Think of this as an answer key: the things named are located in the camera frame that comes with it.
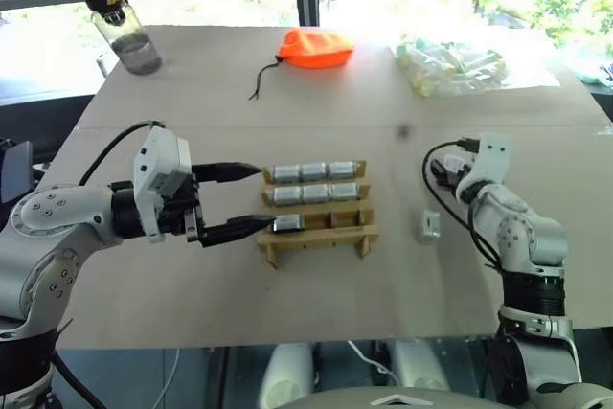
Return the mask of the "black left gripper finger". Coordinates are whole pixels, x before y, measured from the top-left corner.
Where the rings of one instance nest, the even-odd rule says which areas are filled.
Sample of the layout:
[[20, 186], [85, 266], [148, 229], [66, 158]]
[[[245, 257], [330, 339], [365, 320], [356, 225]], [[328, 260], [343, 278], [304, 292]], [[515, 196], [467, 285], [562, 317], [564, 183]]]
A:
[[192, 165], [192, 174], [198, 183], [234, 182], [260, 173], [260, 167], [243, 162], [217, 162]]
[[198, 241], [203, 247], [211, 247], [245, 239], [269, 227], [274, 220], [275, 217], [270, 215], [233, 217], [223, 224], [204, 227], [198, 235]]

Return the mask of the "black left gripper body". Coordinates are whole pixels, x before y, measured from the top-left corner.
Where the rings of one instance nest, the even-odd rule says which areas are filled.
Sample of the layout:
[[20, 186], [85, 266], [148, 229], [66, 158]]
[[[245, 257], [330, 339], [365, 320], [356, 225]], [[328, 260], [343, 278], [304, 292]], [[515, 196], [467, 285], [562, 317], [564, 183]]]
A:
[[184, 235], [188, 242], [199, 241], [203, 236], [204, 219], [199, 197], [203, 167], [203, 164], [193, 165], [192, 172], [181, 183], [174, 181], [162, 188], [159, 230], [163, 235]]

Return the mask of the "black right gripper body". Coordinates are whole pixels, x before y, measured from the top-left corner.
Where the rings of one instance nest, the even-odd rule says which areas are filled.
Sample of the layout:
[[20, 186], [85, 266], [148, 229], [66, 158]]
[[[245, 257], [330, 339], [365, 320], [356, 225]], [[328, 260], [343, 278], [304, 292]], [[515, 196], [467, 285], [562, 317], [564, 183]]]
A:
[[457, 155], [445, 154], [430, 162], [430, 172], [443, 189], [456, 189], [470, 170], [469, 163]]

